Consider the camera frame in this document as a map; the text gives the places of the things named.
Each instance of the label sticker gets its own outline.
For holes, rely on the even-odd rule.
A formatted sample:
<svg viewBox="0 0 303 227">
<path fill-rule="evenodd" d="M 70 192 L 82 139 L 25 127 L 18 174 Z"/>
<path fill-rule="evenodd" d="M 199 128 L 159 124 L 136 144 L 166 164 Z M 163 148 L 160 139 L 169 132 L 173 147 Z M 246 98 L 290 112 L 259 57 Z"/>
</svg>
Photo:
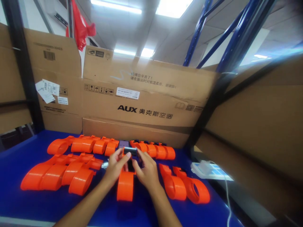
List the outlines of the label sticker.
<svg viewBox="0 0 303 227">
<path fill-rule="evenodd" d="M 42 80 L 44 82 L 44 90 L 50 92 L 53 95 L 59 96 L 60 85 L 50 82 L 48 80 Z"/>
<path fill-rule="evenodd" d="M 118 87 L 116 95 L 127 98 L 139 99 L 140 92 Z"/>
<path fill-rule="evenodd" d="M 63 105 L 68 105 L 68 98 L 58 96 L 58 103 Z"/>
<path fill-rule="evenodd" d="M 55 98 L 53 97 L 53 95 L 49 91 L 44 89 L 45 84 L 43 81 L 39 81 L 38 83 L 35 84 L 35 86 L 36 86 L 37 92 L 39 93 L 39 95 L 41 95 L 41 97 L 43 98 L 43 100 L 46 103 L 55 101 Z"/>
</svg>

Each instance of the black metal pole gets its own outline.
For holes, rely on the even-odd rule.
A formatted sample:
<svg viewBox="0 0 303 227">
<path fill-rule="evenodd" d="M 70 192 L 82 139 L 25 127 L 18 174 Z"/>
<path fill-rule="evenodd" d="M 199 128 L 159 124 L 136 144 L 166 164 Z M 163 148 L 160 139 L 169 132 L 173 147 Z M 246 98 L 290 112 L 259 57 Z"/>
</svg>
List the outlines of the black metal pole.
<svg viewBox="0 0 303 227">
<path fill-rule="evenodd" d="M 198 141 L 211 115 L 222 100 L 228 85 L 234 78 L 235 74 L 233 73 L 233 70 L 240 65 L 250 45 L 262 28 L 275 1 L 276 0 L 251 0 L 247 5 L 222 60 L 218 65 L 217 71 L 221 72 L 221 76 L 217 80 L 210 97 L 186 142 L 185 147 L 187 148 L 187 151 L 191 151 Z"/>
<path fill-rule="evenodd" d="M 44 123 L 25 40 L 19 2 L 18 0 L 2 0 L 2 5 L 9 28 L 10 39 L 14 47 L 25 97 L 28 101 L 27 106 L 34 123 L 35 131 L 39 133 L 44 130 Z"/>
<path fill-rule="evenodd" d="M 68 13 L 68 35 L 70 38 L 74 38 L 74 12 L 72 1 L 66 0 L 66 5 Z"/>
</svg>

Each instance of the blue metal beam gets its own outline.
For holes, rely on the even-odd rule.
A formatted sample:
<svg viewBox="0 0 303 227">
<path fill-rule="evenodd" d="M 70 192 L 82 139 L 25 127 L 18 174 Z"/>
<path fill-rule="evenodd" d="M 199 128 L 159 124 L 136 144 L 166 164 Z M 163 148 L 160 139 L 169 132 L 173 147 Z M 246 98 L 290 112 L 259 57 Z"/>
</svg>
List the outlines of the blue metal beam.
<svg viewBox="0 0 303 227">
<path fill-rule="evenodd" d="M 218 47 L 224 42 L 224 40 L 229 36 L 229 34 L 235 29 L 238 25 L 240 18 L 244 12 L 245 8 L 240 12 L 237 18 L 233 21 L 233 23 L 226 29 L 224 34 L 220 37 L 220 39 L 215 43 L 215 45 L 211 48 L 211 50 L 207 53 L 207 55 L 202 59 L 202 61 L 197 66 L 197 69 L 202 68 L 202 66 L 207 62 L 207 60 L 213 55 L 213 53 L 218 49 Z"/>
<path fill-rule="evenodd" d="M 205 14 L 204 17 L 207 18 L 224 0 L 217 1 Z"/>
<path fill-rule="evenodd" d="M 193 38 L 192 38 L 192 40 L 190 42 L 190 45 L 189 45 L 189 48 L 188 48 L 183 66 L 189 66 L 189 63 L 190 63 L 190 61 L 193 57 L 193 53 L 195 51 L 196 45 L 198 43 L 198 40 L 199 40 L 199 37 L 200 37 L 200 34 L 201 34 L 201 31 L 202 31 L 204 23 L 205 23 L 206 17 L 204 15 L 208 11 L 211 4 L 212 4 L 212 0 L 205 0 L 200 18 L 199 18 L 198 23 L 196 25 L 195 33 L 193 34 Z"/>
<path fill-rule="evenodd" d="M 230 56 L 234 53 L 235 47 L 238 44 L 238 41 L 242 38 L 242 34 L 247 28 L 247 25 L 249 23 L 252 23 L 251 18 L 253 16 L 254 11 L 256 10 L 260 0 L 250 0 L 250 2 L 245 7 L 245 10 L 241 16 L 241 19 L 239 21 L 239 24 L 221 58 L 221 61 L 219 62 L 219 65 L 216 69 L 217 72 L 227 72 L 226 68 L 230 61 Z"/>
<path fill-rule="evenodd" d="M 185 147 L 191 155 L 191 149 L 198 141 L 211 115 L 222 101 L 224 93 L 234 78 L 233 70 L 237 68 L 262 28 L 276 0 L 250 0 L 239 21 L 236 31 L 218 65 L 221 76 L 217 80 L 204 109 L 194 126 Z"/>
</svg>

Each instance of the orange plastic part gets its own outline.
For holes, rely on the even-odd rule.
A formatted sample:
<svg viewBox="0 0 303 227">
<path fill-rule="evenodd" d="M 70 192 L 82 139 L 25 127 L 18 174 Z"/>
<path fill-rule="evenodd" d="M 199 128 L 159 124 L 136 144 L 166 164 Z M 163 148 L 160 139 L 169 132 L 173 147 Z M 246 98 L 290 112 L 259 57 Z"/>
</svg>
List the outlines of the orange plastic part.
<svg viewBox="0 0 303 227">
<path fill-rule="evenodd" d="M 100 140 L 100 137 L 80 135 L 74 139 L 71 151 L 91 153 L 97 140 Z"/>
<path fill-rule="evenodd" d="M 206 186 L 199 180 L 189 178 L 185 172 L 181 171 L 179 167 L 173 167 L 174 173 L 180 177 L 185 185 L 187 197 L 195 204 L 209 203 L 210 195 Z"/>
<path fill-rule="evenodd" d="M 53 165 L 43 176 L 39 190 L 57 191 L 62 185 L 62 177 L 66 168 L 66 165 Z"/>
<path fill-rule="evenodd" d="M 79 156 L 56 154 L 48 161 L 34 166 L 23 178 L 20 188 L 22 190 L 58 190 L 61 185 L 71 184 L 77 172 L 88 168 L 99 170 L 102 163 L 102 160 L 87 153 L 81 153 Z"/>
<path fill-rule="evenodd" d="M 156 147 L 156 159 L 165 159 L 166 158 L 166 151 L 165 148 L 163 146 L 157 146 L 154 145 Z"/>
<path fill-rule="evenodd" d="M 84 195 L 96 173 L 92 170 L 81 168 L 72 179 L 68 192 L 77 195 Z"/>
<path fill-rule="evenodd" d="M 114 139 L 102 137 L 101 140 L 96 141 L 94 149 L 93 149 L 93 153 L 94 154 L 104 154 L 106 146 L 107 146 L 108 142 L 110 142 L 111 140 L 114 140 Z"/>
<path fill-rule="evenodd" d="M 48 154 L 64 154 L 67 148 L 72 144 L 74 141 L 73 136 L 68 136 L 65 139 L 56 139 L 47 148 Z"/>
<path fill-rule="evenodd" d="M 40 190 L 42 177 L 52 165 L 40 163 L 34 166 L 23 178 L 20 188 L 22 190 Z"/>
<path fill-rule="evenodd" d="M 164 149 L 166 151 L 165 159 L 168 159 L 168 160 L 174 160 L 175 159 L 176 153 L 175 153 L 175 150 L 172 147 L 163 146 L 162 143 L 159 143 L 159 146 L 164 147 Z"/>
<path fill-rule="evenodd" d="M 118 140 L 111 139 L 110 142 L 108 142 L 106 149 L 105 149 L 105 156 L 111 156 L 115 151 L 116 148 L 119 145 Z"/>
<path fill-rule="evenodd" d="M 168 166 L 159 164 L 159 169 L 168 197 L 174 200 L 185 200 L 186 188 L 183 181 L 179 177 L 172 176 Z"/>
<path fill-rule="evenodd" d="M 125 171 L 122 171 L 120 173 L 117 190 L 117 201 L 133 201 L 134 174 L 134 172 Z"/>
<path fill-rule="evenodd" d="M 144 143 L 144 141 L 135 142 L 134 140 L 131 140 L 129 143 L 132 148 L 138 148 L 142 152 L 148 152 L 147 144 Z"/>
<path fill-rule="evenodd" d="M 157 156 L 156 146 L 153 144 L 147 144 L 146 146 L 147 146 L 147 153 L 149 154 L 149 156 L 155 158 Z"/>
</svg>

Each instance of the orange ring-shaped part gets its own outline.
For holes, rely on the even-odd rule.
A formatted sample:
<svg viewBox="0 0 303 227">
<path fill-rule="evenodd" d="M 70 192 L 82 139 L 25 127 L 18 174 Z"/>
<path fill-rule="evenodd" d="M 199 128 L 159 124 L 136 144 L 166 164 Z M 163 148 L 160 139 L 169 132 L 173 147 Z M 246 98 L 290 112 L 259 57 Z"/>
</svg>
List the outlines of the orange ring-shaped part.
<svg viewBox="0 0 303 227">
<path fill-rule="evenodd" d="M 166 175 L 163 177 L 165 191 L 169 198 L 174 200 L 186 199 L 186 188 L 179 177 Z"/>
<path fill-rule="evenodd" d="M 134 173 L 122 171 L 118 181 L 117 201 L 133 201 L 133 191 Z"/>
<path fill-rule="evenodd" d="M 165 148 L 162 146 L 157 146 L 157 145 L 155 145 L 155 147 L 157 150 L 156 159 L 165 159 L 165 157 L 166 157 Z"/>
<path fill-rule="evenodd" d="M 40 183 L 52 165 L 40 163 L 35 165 L 23 178 L 20 188 L 22 190 L 40 190 Z"/>
<path fill-rule="evenodd" d="M 64 154 L 68 148 L 68 141 L 56 139 L 47 148 L 48 154 Z"/>
<path fill-rule="evenodd" d="M 166 150 L 166 159 L 168 160 L 174 160 L 176 157 L 175 150 L 172 147 L 164 146 Z"/>
<path fill-rule="evenodd" d="M 107 143 L 108 143 L 108 141 L 105 141 L 105 140 L 96 141 L 96 143 L 94 145 L 93 153 L 94 154 L 103 154 L 105 152 Z"/>
<path fill-rule="evenodd" d="M 84 166 L 83 162 L 71 162 L 62 177 L 62 185 L 69 185 L 75 174 Z"/>
<path fill-rule="evenodd" d="M 89 138 L 75 138 L 71 150 L 72 152 L 91 153 L 94 148 L 95 142 L 95 140 Z"/>
<path fill-rule="evenodd" d="M 66 168 L 65 165 L 53 165 L 42 178 L 40 190 L 57 191 L 61 187 Z"/>
<path fill-rule="evenodd" d="M 89 169 L 80 169 L 74 176 L 72 182 L 70 183 L 68 192 L 77 195 L 84 195 L 88 190 L 94 171 Z"/>
<path fill-rule="evenodd" d="M 194 178 L 183 178 L 185 184 L 187 197 L 195 204 L 209 203 L 210 195 L 206 186 L 199 180 Z"/>
<path fill-rule="evenodd" d="M 107 144 L 107 147 L 105 149 L 105 156 L 111 156 L 115 151 L 116 151 L 116 147 L 118 146 L 118 144 L 113 143 L 113 142 L 109 142 Z"/>
<path fill-rule="evenodd" d="M 142 141 L 137 143 L 136 145 L 136 148 L 138 148 L 140 151 L 142 152 L 147 152 L 147 144 L 143 143 Z"/>
<path fill-rule="evenodd" d="M 155 145 L 153 144 L 147 144 L 147 153 L 149 154 L 149 156 L 151 156 L 152 158 L 155 158 L 157 156 L 157 150 Z"/>
</svg>

